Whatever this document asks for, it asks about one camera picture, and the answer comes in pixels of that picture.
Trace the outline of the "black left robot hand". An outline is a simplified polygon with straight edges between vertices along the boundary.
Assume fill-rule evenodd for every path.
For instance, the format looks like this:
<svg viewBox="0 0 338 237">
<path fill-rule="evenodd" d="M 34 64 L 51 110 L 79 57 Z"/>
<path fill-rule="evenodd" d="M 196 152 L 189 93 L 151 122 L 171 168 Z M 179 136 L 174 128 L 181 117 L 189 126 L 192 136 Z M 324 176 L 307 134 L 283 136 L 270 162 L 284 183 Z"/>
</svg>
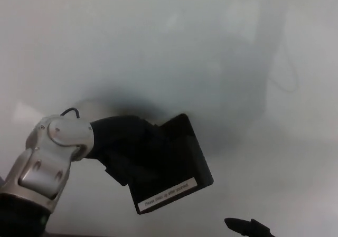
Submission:
<svg viewBox="0 0 338 237">
<path fill-rule="evenodd" d="M 122 186 L 159 178 L 158 172 L 144 162 L 152 150 L 166 142 L 159 126 L 138 116 L 114 116 L 90 124 L 94 146 L 86 159 L 98 160 Z"/>
</svg>

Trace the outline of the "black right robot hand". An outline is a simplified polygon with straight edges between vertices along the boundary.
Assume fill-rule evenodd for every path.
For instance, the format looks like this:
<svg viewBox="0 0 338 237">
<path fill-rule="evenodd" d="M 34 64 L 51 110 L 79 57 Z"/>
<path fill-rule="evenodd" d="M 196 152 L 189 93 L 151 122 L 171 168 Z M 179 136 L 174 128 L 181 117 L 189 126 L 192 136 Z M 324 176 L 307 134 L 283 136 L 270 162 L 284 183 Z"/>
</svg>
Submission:
<svg viewBox="0 0 338 237">
<path fill-rule="evenodd" d="M 250 221 L 228 217 L 224 219 L 226 226 L 242 236 L 248 237 L 275 237 L 270 228 L 260 222 L 251 219 Z"/>
</svg>

